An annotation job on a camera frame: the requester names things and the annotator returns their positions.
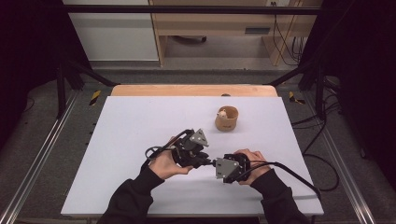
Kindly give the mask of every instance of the white tabletop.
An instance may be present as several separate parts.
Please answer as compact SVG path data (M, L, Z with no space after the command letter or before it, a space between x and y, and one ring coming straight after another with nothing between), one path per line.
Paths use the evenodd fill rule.
M235 106L235 130L221 133L216 113L223 105ZM202 128L210 159L222 158L239 148L259 150L268 161L278 161L312 183L290 121L278 97L113 96L98 120L92 140L78 169L62 210L63 215L95 217L106 211L115 189L135 178L149 147L164 145L186 129ZM279 168L278 176L292 187L299 209L307 215L323 214L314 191ZM262 215L261 195L237 183L223 184L215 168L200 167L177 175L152 191L152 217L234 217Z

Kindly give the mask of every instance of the white cabinet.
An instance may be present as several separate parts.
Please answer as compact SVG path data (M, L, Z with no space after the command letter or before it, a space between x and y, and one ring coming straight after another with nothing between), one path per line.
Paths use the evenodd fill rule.
M64 0L65 5L148 5L147 0ZM70 13L90 61L158 61L151 16Z

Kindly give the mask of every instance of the brown cup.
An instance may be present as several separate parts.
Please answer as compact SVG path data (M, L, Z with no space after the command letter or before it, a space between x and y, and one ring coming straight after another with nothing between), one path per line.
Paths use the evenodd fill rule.
M230 105L222 106L218 113L223 110L225 110L227 118L216 116L215 124L219 131L230 132L236 127L236 120L238 119L239 113L235 107Z

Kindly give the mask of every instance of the gray floor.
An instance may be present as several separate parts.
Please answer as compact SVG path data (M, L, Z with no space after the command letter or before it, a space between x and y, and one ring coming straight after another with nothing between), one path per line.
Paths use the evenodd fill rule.
M259 38L209 37L204 44L194 40L171 39L166 56L167 64L163 68L145 65L131 71L125 67L114 70L115 68L111 66L99 66L97 71L121 83L262 84L285 74L292 68L284 64L276 68L270 66ZM111 92L111 88L84 78L87 81L86 86L78 93L76 105L21 208L18 215L20 223L22 218L39 218L40 221L35 220L35 223L45 223L43 219L76 221L71 217L63 217L60 211L66 197L65 193L73 182L91 139L94 124L99 118L106 96ZM294 92L297 99L309 100L307 98L313 95L310 91L299 92L296 88L297 82L298 77L277 88L278 94L284 99L290 121L313 115L309 105L289 101L290 91ZM96 90L102 91L98 102L89 105ZM50 82L33 90L30 92L30 97L35 100L35 104L23 114L14 134L0 151L1 211L4 211L12 200L55 122L57 113L55 83ZM361 158L359 146L343 116L337 111L329 114L327 129L376 223L396 223L394 215L396 194L382 176L376 163ZM295 130L301 149L309 144L317 132L318 127ZM323 136L316 141L309 152L331 161ZM311 158L306 158L305 162L314 183L319 188L328 188L334 183L334 175L324 163ZM340 185L334 191L323 192L322 198L325 215L318 217L317 223L360 223L345 186Z

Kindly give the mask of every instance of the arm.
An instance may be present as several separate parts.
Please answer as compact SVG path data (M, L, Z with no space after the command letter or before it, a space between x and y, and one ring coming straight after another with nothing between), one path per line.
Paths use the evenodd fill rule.
M145 223L154 202L151 191L173 175L186 175L192 167L179 167L170 151L162 152L135 180L128 179L114 192L98 224Z
M149 168L135 180L126 180L114 192L107 210L98 223L144 223L149 207L154 202L151 190L163 182L164 180Z
M288 188L271 169L250 185L262 194L262 208L268 223L309 223L293 200Z
M250 161L265 161L259 151L241 149L235 153L244 153ZM260 163L253 162L250 165L254 167L258 164ZM298 210L291 188L288 188L269 166L253 170L249 178L240 181L239 184L250 185L262 195L262 208L269 224L309 223L307 217Z

